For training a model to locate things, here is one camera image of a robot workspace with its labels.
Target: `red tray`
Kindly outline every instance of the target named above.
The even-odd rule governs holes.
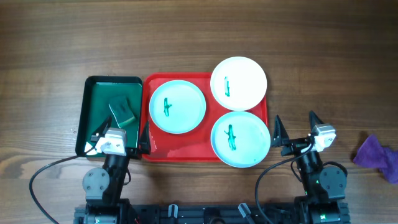
[[[217,162],[210,143],[210,133],[215,122],[230,110],[222,107],[210,90],[211,73],[155,73],[149,76],[142,92],[141,130],[149,121],[150,155],[142,155],[153,162]],[[195,84],[205,96],[206,114],[201,123],[184,134],[169,134],[159,129],[149,115],[149,100],[161,84],[171,80],[185,80]],[[268,126],[266,97],[248,112],[258,116]]]

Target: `green gecko marking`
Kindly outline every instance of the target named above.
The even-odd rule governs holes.
[[[224,131],[225,134],[228,135],[228,144],[229,144],[229,148],[232,151],[236,150],[236,144],[235,144],[235,139],[236,136],[234,136],[234,133],[232,132],[232,124],[228,125],[228,132]]]
[[[229,92],[229,81],[228,81],[228,77],[224,78],[224,89],[225,89],[225,95],[226,96],[231,96],[231,93]]]
[[[170,105],[170,104],[167,103],[167,97],[164,98],[164,110],[163,110],[163,112],[164,112],[164,114],[165,114],[166,116],[169,116],[169,108],[170,108],[171,106],[172,106],[172,105]]]

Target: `light blue plate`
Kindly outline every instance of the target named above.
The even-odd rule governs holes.
[[[205,113],[205,96],[197,86],[184,80],[164,83],[149,102],[149,114],[155,125],[171,134],[193,130]]]
[[[251,167],[268,154],[271,137],[267,126],[256,115],[234,111],[220,117],[211,130],[211,146],[226,164]]]

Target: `wood grain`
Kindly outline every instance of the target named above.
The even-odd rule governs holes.
[[[397,1],[18,1],[0,4],[0,223],[48,223],[28,183],[40,167],[74,155],[84,81],[91,75],[145,79],[155,72],[210,72],[241,55],[267,74],[269,119],[292,138],[308,133],[315,110],[337,129],[324,161],[348,168],[353,223],[398,220],[398,188],[352,154],[367,135],[398,148]],[[132,161],[132,203],[254,203],[263,169],[224,164]],[[77,159],[46,170],[35,192],[71,223],[85,203],[81,179],[101,161]],[[262,201],[303,195],[288,166],[264,177]]]

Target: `green sponge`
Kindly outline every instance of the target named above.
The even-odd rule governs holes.
[[[109,107],[111,108],[112,114],[118,123],[119,128],[122,128],[131,122],[136,117],[130,110],[126,96],[117,96],[109,101]]]

